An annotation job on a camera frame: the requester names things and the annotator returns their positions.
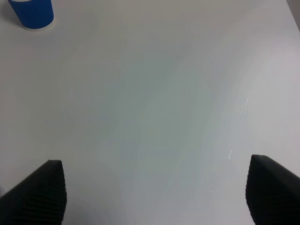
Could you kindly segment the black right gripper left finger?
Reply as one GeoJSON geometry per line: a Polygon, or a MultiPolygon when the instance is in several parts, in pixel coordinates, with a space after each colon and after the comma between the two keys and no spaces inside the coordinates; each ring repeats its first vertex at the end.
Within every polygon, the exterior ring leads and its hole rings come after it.
{"type": "Polygon", "coordinates": [[[67,190],[60,160],[48,160],[0,198],[2,225],[61,225],[67,190]]]}

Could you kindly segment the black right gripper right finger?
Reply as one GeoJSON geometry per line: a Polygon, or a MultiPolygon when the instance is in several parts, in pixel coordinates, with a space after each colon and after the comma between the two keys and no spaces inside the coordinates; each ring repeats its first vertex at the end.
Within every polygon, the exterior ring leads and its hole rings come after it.
{"type": "Polygon", "coordinates": [[[256,225],[300,223],[300,178],[268,156],[251,156],[245,196],[256,225]]]}

